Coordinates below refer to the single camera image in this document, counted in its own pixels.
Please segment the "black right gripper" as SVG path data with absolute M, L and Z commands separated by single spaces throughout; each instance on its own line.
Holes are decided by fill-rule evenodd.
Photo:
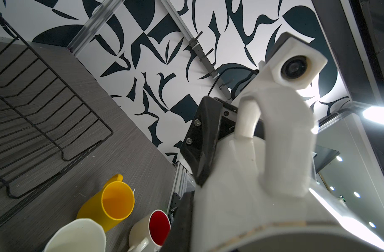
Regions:
M 197 185 L 203 186 L 211 173 L 218 138 L 222 139 L 235 131 L 237 113 L 237 107 L 219 98 L 202 98 L 180 149 Z M 264 139 L 261 119 L 254 136 Z

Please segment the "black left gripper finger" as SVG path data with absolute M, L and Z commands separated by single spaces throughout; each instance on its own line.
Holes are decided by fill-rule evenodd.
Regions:
M 195 191 L 186 192 L 176 208 L 172 229 L 168 235 L 169 252 L 189 252 L 193 223 Z

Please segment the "white faceted mug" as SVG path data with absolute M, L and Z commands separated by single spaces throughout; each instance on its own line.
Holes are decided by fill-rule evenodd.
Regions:
M 289 87 L 241 98 L 196 189 L 192 252 L 383 252 L 384 241 L 312 178 L 312 112 Z

